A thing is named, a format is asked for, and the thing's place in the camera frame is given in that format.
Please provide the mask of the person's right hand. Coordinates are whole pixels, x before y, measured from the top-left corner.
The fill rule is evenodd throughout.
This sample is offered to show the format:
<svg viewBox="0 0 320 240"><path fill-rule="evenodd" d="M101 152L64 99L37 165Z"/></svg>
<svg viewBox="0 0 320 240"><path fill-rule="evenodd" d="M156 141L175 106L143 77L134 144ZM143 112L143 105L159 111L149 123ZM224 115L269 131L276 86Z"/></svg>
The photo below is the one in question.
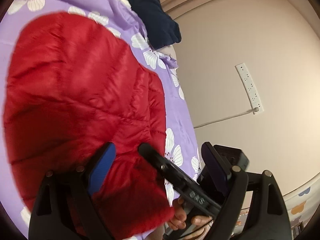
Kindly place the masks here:
<svg viewBox="0 0 320 240"><path fill-rule="evenodd" d="M167 225L172 230L184 229L186 227L187 214L183 209L184 199L179 197L172 202L174 208L174 216L167 221ZM212 220L211 217L195 216L191 219L191 223L195 229L200 229Z"/></svg>

